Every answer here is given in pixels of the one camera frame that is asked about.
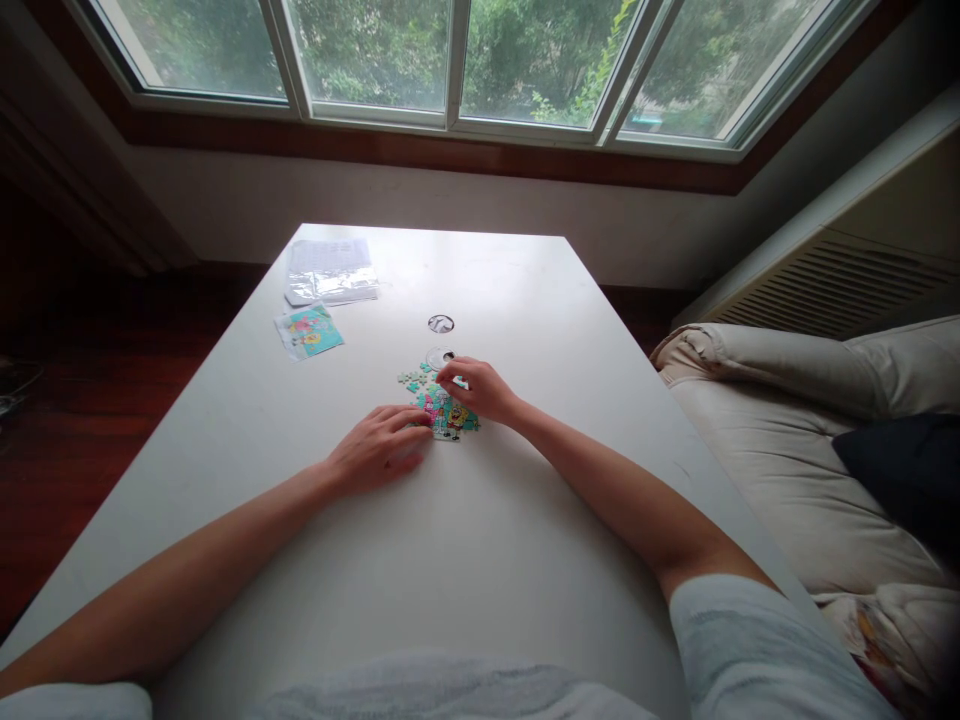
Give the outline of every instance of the beige couch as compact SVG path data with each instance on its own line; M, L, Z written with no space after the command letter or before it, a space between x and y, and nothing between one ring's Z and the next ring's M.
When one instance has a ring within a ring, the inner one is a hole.
M651 360L851 651L862 618L838 608L857 605L896 679L930 694L960 614L957 579L847 474L830 440L874 420L960 413L960 315L847 342L686 325Z

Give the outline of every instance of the tree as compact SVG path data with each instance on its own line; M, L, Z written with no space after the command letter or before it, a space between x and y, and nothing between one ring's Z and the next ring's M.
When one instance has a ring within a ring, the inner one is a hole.
M635 105L661 132L715 137L816 0L693 0L674 22Z
M170 87L283 97L257 0L117 0Z
M283 97L257 0L118 0L172 87ZM639 0L474 0L461 115L586 127ZM818 0L687 0L633 113L714 137ZM314 100L440 111L444 0L289 0ZM628 129L643 126L628 121Z

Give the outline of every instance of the sleeve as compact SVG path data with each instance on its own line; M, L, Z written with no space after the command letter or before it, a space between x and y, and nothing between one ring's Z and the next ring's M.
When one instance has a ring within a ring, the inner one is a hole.
M150 720L147 691L132 683L38 685L0 700L0 720Z
M688 580L670 619L694 718L900 718L839 645L754 580Z

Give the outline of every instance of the puzzle piece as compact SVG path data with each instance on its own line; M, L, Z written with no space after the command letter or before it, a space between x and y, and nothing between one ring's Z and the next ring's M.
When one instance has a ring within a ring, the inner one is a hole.
M426 363L421 363L421 370ZM437 372L415 371L401 373L398 378L409 382L407 390L417 396L411 405L415 405L430 415L430 429L435 440L458 442L464 432L480 429L477 414L455 402L449 393L436 383ZM461 387L466 387L462 377L454 379Z

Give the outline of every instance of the forearm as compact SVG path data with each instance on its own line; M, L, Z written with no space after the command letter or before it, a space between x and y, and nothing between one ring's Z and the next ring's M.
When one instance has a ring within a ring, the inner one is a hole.
M667 599L684 580L713 572L743 575L776 589L706 516L623 455L522 401L506 424L644 560Z
M161 673L330 502L326 472L295 475L134 570L0 673L0 697Z

